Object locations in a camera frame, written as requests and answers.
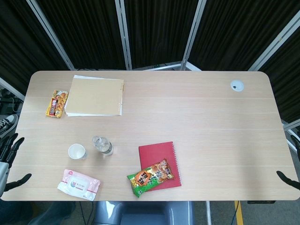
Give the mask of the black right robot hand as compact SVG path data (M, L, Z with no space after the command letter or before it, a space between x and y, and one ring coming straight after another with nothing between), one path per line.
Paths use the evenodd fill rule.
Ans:
M294 135L291 136L291 139L293 140L293 142L295 144L295 147L297 150L297 157L300 162L300 141L298 141L298 139ZM297 190L300 190L300 182L291 180L290 178L286 177L281 171L276 171L276 174L285 184L287 184Z

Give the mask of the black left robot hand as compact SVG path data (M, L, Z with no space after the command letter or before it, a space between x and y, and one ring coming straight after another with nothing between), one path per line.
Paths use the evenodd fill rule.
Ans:
M2 197L4 192L25 184L32 176L31 173L28 173L17 181L7 183L13 161L20 145L24 141L24 137L21 137L15 142L17 137L18 133L15 133L12 136L0 139L0 197Z

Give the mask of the transparent plastic water bottle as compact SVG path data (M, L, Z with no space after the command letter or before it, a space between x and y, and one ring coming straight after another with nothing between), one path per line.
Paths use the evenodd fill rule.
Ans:
M113 145L107 138L96 135L92 138L92 143L96 150L103 155L109 156L113 154Z

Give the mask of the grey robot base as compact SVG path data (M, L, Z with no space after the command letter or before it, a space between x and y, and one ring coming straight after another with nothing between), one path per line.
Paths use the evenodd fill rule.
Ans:
M99 201L93 225L195 225L191 201Z

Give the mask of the white paper cup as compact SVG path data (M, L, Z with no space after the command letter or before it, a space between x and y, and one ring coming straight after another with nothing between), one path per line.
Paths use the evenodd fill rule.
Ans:
M74 143L69 147L68 155L74 160L84 160L87 157L87 151L81 144Z

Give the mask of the black white sneaker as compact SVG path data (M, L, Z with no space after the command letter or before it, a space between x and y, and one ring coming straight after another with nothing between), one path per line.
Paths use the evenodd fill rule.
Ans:
M16 127L18 119L17 114L12 114L0 120L0 138L5 137Z

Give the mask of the yellow snack box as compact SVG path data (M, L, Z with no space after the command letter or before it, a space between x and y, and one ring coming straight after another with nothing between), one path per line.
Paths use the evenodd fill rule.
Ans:
M64 106L68 98L68 92L55 90L46 110L46 116L60 118L64 111Z

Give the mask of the pink wet wipes pack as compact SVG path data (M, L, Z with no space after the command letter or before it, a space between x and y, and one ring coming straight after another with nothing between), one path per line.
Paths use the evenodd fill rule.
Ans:
M94 201L100 184L100 180L65 169L57 189L70 196Z

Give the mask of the white table leg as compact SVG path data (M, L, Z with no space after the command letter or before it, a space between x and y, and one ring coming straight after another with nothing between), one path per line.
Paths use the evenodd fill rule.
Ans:
M212 222L211 222L211 211L210 211L210 202L206 201L205 202L205 206L206 206L207 225L212 225Z

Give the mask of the black folding screen panel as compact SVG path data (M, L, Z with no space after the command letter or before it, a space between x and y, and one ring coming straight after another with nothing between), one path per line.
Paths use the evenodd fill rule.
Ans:
M26 0L70 70L130 70L121 0Z
M249 70L269 76L284 130L300 127L300 10Z
M0 0L0 78L25 95L41 70L68 67L26 0Z
M126 70L184 68L207 0L114 0Z
M207 0L188 62L247 71L300 10L300 0Z

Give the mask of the tan spiral notebook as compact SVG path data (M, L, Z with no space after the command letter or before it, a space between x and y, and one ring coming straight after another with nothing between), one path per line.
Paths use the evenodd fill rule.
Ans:
M65 105L67 116L121 116L124 81L74 75Z

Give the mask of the red spiral notebook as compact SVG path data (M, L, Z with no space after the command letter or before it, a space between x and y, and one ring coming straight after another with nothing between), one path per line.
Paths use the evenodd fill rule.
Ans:
M173 142L139 146L139 156L141 169L145 169L166 159L174 175L174 179L165 181L150 191L181 186L180 171Z

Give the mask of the green orange snack bag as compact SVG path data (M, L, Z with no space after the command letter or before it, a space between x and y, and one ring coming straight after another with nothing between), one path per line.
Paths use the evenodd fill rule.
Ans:
M131 183L134 195L139 198L144 192L152 190L167 180L173 180L175 176L166 159L147 167L137 173L127 176Z

